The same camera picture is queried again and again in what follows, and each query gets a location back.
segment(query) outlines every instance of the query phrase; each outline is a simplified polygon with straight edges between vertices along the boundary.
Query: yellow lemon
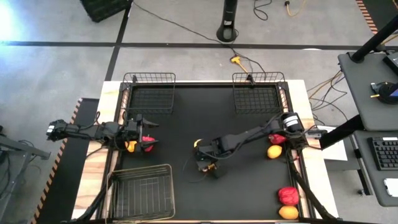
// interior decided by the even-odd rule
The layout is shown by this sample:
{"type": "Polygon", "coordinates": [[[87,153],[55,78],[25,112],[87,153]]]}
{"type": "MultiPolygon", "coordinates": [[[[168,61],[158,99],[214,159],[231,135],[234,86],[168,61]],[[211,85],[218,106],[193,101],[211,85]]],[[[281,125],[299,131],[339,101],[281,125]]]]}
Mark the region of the yellow lemon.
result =
{"type": "Polygon", "coordinates": [[[279,210],[279,215],[287,220],[295,220],[299,217],[299,211],[294,206],[283,206],[279,210]]]}
{"type": "Polygon", "coordinates": [[[282,153],[282,147],[275,145],[271,146],[267,150],[267,155],[270,159],[275,159],[282,153]]]}

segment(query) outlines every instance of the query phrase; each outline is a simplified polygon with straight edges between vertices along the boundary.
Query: red bell pepper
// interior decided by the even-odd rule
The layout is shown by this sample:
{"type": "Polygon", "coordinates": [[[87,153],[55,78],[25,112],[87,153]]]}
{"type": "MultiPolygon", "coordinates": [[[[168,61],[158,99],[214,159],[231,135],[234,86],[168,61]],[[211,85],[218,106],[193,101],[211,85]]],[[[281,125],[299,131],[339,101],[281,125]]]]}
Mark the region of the red bell pepper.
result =
{"type": "MultiPolygon", "coordinates": [[[[155,139],[152,137],[149,137],[149,136],[143,136],[142,141],[155,141],[155,139]]],[[[149,146],[148,148],[144,149],[144,151],[150,152],[153,148],[154,148],[154,146],[149,146]]]]}
{"type": "Polygon", "coordinates": [[[284,205],[294,206],[299,203],[299,192],[295,187],[284,187],[278,191],[279,200],[284,205]]]}
{"type": "Polygon", "coordinates": [[[268,138],[272,144],[281,144],[286,141],[286,138],[280,134],[270,134],[268,138]]]}

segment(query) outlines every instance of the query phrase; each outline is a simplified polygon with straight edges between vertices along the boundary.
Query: white paper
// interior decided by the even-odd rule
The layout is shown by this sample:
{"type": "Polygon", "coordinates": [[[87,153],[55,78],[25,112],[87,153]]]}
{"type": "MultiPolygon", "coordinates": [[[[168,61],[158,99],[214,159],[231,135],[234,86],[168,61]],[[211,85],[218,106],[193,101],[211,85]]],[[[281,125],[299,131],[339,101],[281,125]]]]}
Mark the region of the white paper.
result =
{"type": "MultiPolygon", "coordinates": [[[[327,130],[328,133],[335,129],[335,127],[329,126],[317,126],[318,129],[327,130]]],[[[327,147],[326,149],[322,150],[323,158],[324,159],[333,159],[339,161],[347,161],[347,153],[346,148],[344,147],[343,140],[336,142],[334,145],[327,147]]]]}

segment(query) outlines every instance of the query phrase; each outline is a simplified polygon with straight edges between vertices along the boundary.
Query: concrete floor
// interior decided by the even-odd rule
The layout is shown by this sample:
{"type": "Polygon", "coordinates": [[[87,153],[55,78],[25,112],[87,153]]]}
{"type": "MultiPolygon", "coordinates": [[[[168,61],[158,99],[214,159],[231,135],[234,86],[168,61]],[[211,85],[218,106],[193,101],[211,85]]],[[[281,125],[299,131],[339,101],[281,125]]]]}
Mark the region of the concrete floor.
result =
{"type": "MultiPolygon", "coordinates": [[[[210,38],[220,25],[222,0],[138,0],[140,6],[181,23],[210,38]]],[[[283,0],[265,7],[269,20],[252,13],[252,0],[240,0],[236,28],[241,44],[361,45],[372,35],[355,0],[308,1],[303,13],[286,15],[283,0]]],[[[297,7],[298,1],[292,1],[297,7]]],[[[78,0],[0,1],[0,40],[56,42],[114,42],[123,12],[95,24],[78,0]]],[[[123,42],[207,43],[185,30],[133,7],[123,42]]],[[[12,195],[5,221],[26,223],[34,213],[60,142],[47,142],[50,121],[69,120],[80,97],[98,98],[108,69],[111,47],[0,47],[0,124],[13,139],[32,141],[52,152],[48,161],[36,159],[25,173],[25,184],[12,195]]],[[[281,71],[286,79],[304,79],[312,87],[338,70],[337,50],[253,50],[239,53],[258,61],[266,71],[281,71]]],[[[122,48],[112,80],[126,72],[174,72],[178,80],[230,80],[240,69],[230,64],[228,49],[122,48]]],[[[348,91],[343,81],[337,85],[348,91]]],[[[331,92],[331,101],[339,93],[331,92]]],[[[350,118],[357,114],[350,94],[335,103],[350,118]]],[[[332,107],[317,111],[330,125],[345,120],[332,107]]],[[[5,167],[0,167],[0,174],[5,167]]],[[[398,208],[381,207],[374,196],[360,197],[356,172],[330,172],[340,217],[374,223],[395,223],[398,208]]]]}

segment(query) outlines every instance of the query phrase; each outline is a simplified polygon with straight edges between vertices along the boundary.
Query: black floor stripe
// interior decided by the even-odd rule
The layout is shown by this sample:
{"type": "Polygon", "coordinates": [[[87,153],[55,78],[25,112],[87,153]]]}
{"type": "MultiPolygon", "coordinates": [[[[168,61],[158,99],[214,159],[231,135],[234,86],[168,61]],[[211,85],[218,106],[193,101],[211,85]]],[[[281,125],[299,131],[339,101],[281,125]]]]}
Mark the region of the black floor stripe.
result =
{"type": "MultiPolygon", "coordinates": [[[[193,49],[222,49],[229,48],[221,44],[196,43],[111,43],[111,42],[34,42],[9,41],[0,42],[0,46],[29,46],[29,47],[114,47],[120,48],[193,48],[193,49]]],[[[358,50],[359,45],[295,45],[295,44],[233,44],[234,49],[269,49],[269,50],[358,50]]],[[[398,46],[389,46],[388,50],[397,50],[398,46]]]]}
{"type": "MultiPolygon", "coordinates": [[[[358,50],[359,45],[292,45],[292,44],[233,44],[234,49],[269,49],[269,50],[358,50]]],[[[194,48],[194,49],[222,49],[229,47],[222,44],[195,44],[195,43],[121,43],[120,47],[136,48],[194,48]]],[[[388,50],[396,50],[398,46],[388,47],[388,50]]]]}
{"type": "Polygon", "coordinates": [[[108,70],[106,71],[105,81],[112,80],[114,67],[116,65],[116,60],[118,59],[118,55],[119,55],[119,51],[120,51],[120,43],[123,41],[124,32],[126,31],[127,22],[129,20],[129,14],[130,14],[132,1],[130,1],[130,2],[131,2],[130,7],[128,7],[124,11],[123,20],[122,20],[122,23],[121,23],[120,29],[119,29],[118,38],[116,39],[116,43],[114,44],[111,60],[109,61],[108,70]]]}
{"type": "Polygon", "coordinates": [[[108,70],[106,71],[106,75],[105,75],[105,81],[112,80],[112,76],[113,76],[114,68],[116,66],[116,61],[118,59],[119,51],[120,51],[120,47],[113,48],[111,60],[109,61],[108,70]]]}
{"type": "Polygon", "coordinates": [[[42,41],[0,41],[0,46],[28,47],[114,47],[112,42],[42,42],[42,41]]]}

